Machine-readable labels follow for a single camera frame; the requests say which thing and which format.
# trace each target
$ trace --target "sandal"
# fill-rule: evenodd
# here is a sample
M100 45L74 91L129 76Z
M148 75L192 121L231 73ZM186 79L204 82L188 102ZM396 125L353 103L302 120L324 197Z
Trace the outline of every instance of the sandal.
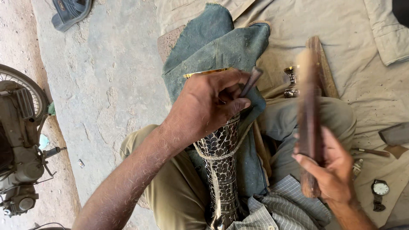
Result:
M52 24L57 30L66 31L88 15L92 0L53 0L53 3L57 14L52 17Z

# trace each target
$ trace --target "dirt ground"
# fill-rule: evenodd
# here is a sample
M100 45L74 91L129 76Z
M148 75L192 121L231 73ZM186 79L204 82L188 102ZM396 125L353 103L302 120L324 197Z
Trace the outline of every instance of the dirt ground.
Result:
M47 73L40 57L37 24L30 0L0 0L0 63L15 68L36 81L52 102ZM50 140L48 149L65 147L56 117L49 117L42 133ZM70 228L81 209L68 152L48 159L53 180L35 185L39 199L28 213L9 218L0 214L0 229L26 230L35 223L59 222ZM47 172L39 180L48 179Z

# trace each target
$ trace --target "motorcycle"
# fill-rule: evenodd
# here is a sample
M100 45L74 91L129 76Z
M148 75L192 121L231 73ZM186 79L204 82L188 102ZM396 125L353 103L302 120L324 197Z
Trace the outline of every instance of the motorcycle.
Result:
M45 93L33 80L0 64L0 207L9 217L35 206L34 185L56 173L48 169L46 159L66 149L38 148L41 129L50 115L47 106ZM51 178L38 182L45 170Z

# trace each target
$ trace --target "wristwatch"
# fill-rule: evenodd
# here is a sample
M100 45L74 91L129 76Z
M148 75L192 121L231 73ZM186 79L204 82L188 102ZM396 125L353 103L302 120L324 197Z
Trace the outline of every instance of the wristwatch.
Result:
M372 184L373 193L373 210L380 212L385 210L385 205L382 204L382 196L389 192L389 186L384 180L375 179Z

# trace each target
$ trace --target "watch strap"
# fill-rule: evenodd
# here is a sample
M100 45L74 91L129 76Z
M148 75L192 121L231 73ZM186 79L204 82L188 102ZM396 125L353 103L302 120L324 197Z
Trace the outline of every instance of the watch strap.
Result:
M380 212L385 210L385 205L382 204L382 196L378 194L373 195L373 210L375 212Z
M374 183L374 184L376 184L376 183L383 183L383 184L388 185L388 184L386 183L386 181L384 181L384 180L378 180L378 179L375 179L373 183Z

